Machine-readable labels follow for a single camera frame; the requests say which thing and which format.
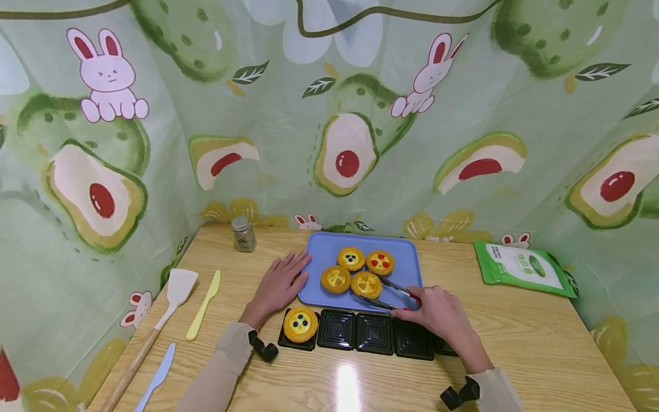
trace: wrist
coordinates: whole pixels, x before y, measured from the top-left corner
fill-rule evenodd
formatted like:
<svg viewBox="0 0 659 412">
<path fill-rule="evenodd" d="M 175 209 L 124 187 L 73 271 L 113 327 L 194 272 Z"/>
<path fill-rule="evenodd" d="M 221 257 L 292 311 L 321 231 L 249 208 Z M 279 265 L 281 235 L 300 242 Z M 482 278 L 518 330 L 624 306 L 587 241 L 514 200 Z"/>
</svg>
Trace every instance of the wrist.
<svg viewBox="0 0 659 412">
<path fill-rule="evenodd" d="M 269 317 L 270 312 L 267 309 L 251 301 L 245 306 L 243 315 L 238 322 L 248 324 L 257 331 L 260 331 Z"/>
<path fill-rule="evenodd" d="M 494 369 L 494 365 L 476 332 L 471 331 L 461 339 L 449 342 L 449 345 L 460 356 L 467 374 L 476 374 Z"/>
</svg>

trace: green plastic bag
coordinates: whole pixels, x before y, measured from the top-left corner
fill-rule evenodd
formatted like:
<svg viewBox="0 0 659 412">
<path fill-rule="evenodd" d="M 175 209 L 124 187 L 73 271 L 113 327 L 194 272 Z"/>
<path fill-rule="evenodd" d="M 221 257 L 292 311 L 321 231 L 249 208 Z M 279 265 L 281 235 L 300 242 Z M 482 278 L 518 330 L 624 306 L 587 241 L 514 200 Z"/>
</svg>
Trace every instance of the green plastic bag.
<svg viewBox="0 0 659 412">
<path fill-rule="evenodd" d="M 474 246 L 485 283 L 577 297 L 565 272 L 548 253 L 485 242 L 474 242 Z"/>
</svg>

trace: blue tray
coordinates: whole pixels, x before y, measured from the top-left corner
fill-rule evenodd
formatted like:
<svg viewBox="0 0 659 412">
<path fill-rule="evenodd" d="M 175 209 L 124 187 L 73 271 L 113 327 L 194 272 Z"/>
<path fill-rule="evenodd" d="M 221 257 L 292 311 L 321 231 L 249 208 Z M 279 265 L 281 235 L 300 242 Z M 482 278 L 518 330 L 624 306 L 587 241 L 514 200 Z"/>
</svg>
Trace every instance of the blue tray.
<svg viewBox="0 0 659 412">
<path fill-rule="evenodd" d="M 387 278 L 403 287 L 408 285 L 423 287 L 414 243 L 387 237 L 317 232 L 309 237 L 307 245 L 309 253 L 313 255 L 311 262 L 304 269 L 309 272 L 309 280 L 297 295 L 303 303 L 362 312 L 389 312 L 386 309 L 362 303 L 355 298 L 355 294 L 350 289 L 344 293 L 330 293 L 322 287 L 320 276 L 325 269 L 337 264 L 336 259 L 344 247 L 356 247 L 364 253 L 364 256 L 373 250 L 386 250 L 391 253 L 396 262 L 393 272 Z M 414 299 L 384 285 L 379 300 L 397 307 L 417 309 Z"/>
</svg>

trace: wooden handle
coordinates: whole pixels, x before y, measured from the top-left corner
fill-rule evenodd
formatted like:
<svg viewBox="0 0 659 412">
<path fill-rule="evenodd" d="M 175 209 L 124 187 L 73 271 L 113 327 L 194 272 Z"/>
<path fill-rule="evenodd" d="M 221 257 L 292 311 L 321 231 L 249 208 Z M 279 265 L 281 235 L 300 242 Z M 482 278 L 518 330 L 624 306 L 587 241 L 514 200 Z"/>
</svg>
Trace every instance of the wooden handle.
<svg viewBox="0 0 659 412">
<path fill-rule="evenodd" d="M 124 372 L 124 374 L 121 375 L 121 379 L 119 379 L 119 382 L 115 386 L 115 389 L 112 391 L 108 399 L 103 404 L 103 407 L 101 408 L 101 412 L 112 412 L 115 406 L 117 406 L 124 392 L 126 392 L 128 385 L 130 385 L 130 382 L 135 377 L 135 374 L 137 373 L 137 370 L 140 368 L 140 365 L 142 364 L 142 362 L 144 362 L 144 358 L 146 358 L 146 355 L 151 350 L 151 346 L 154 345 L 154 342 L 158 338 L 158 335 L 160 335 L 160 330 L 158 329 L 151 330 L 151 333 L 146 337 L 146 339 L 142 343 L 142 346 L 140 346 L 140 349 L 138 349 L 137 353 L 135 354 L 135 357 L 132 359 L 130 366 L 128 367 L 126 372 Z"/>
</svg>

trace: wooden table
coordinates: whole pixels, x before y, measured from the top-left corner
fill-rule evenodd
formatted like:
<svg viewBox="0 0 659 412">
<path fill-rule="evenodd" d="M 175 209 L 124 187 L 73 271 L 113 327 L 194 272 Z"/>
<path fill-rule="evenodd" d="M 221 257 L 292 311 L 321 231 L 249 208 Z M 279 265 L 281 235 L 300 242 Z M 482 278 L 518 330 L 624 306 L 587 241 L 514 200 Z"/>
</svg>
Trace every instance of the wooden table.
<svg viewBox="0 0 659 412">
<path fill-rule="evenodd" d="M 272 260 L 290 250 L 302 250 L 310 235 L 274 227 L 257 227 L 256 234 L 256 252 L 248 254 L 234 248 L 228 225 L 201 228 L 179 264 L 200 274 L 198 285 L 163 328 L 116 411 L 135 408 L 171 342 L 177 344 L 174 363 L 146 410 L 174 408 L 210 358 L 222 331 L 240 317 Z M 460 296 L 492 361 L 506 371 L 527 411 L 594 411 L 602 407 L 634 411 L 568 299 L 484 285 L 472 245 L 415 243 L 424 284 L 442 285 Z M 219 292 L 210 303 L 199 336 L 187 342 L 185 334 L 216 269 L 222 271 Z M 100 409 L 165 312 L 165 294 L 160 293 L 89 411 Z M 297 305 L 296 299 L 291 306 Z M 276 344 L 282 318 L 283 313 L 277 314 L 266 323 L 260 334 L 264 342 Z M 252 356 L 229 410 L 446 410 L 441 392 L 449 385 L 460 388 L 463 382 L 464 370 L 457 358 L 442 356 L 429 362 L 318 346 L 313 352 L 279 348 L 279 356 L 270 365 Z"/>
</svg>

